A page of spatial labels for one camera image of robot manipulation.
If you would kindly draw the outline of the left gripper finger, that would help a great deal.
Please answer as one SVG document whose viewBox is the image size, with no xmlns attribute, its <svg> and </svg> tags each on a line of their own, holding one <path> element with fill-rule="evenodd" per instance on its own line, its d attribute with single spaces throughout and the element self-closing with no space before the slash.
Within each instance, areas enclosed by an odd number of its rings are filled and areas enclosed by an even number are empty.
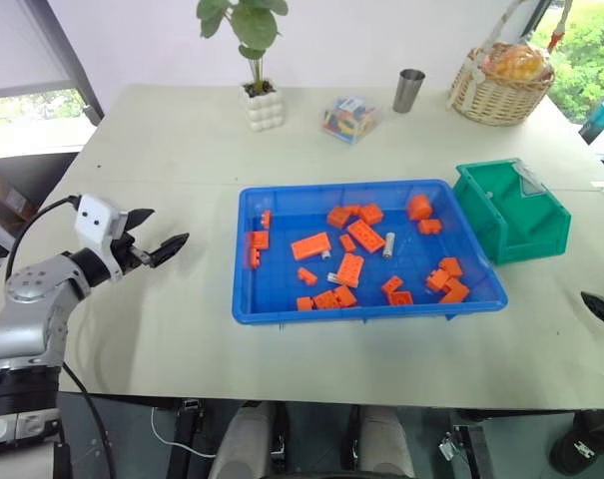
<svg viewBox="0 0 604 479">
<path fill-rule="evenodd" d="M 127 233 L 143 224 L 153 213 L 154 209 L 133 209 L 128 211 L 124 226 L 124 232 Z"/>
<path fill-rule="evenodd" d="M 155 250 L 148 253 L 149 262 L 147 263 L 147 266 L 150 268 L 157 268 L 170 260 L 182 249 L 189 237 L 189 233 L 183 233 L 163 241 Z"/>
</svg>

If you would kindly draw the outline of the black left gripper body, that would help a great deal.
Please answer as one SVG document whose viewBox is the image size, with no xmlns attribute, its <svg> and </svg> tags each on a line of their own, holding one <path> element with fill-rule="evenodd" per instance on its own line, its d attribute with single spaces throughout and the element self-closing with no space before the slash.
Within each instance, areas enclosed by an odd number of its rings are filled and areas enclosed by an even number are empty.
<svg viewBox="0 0 604 479">
<path fill-rule="evenodd" d="M 123 233 L 118 239 L 112 240 L 110 251 L 121 274 L 128 274 L 141 265 L 151 265 L 150 254 L 137 248 L 135 238 L 129 233 Z"/>
</svg>

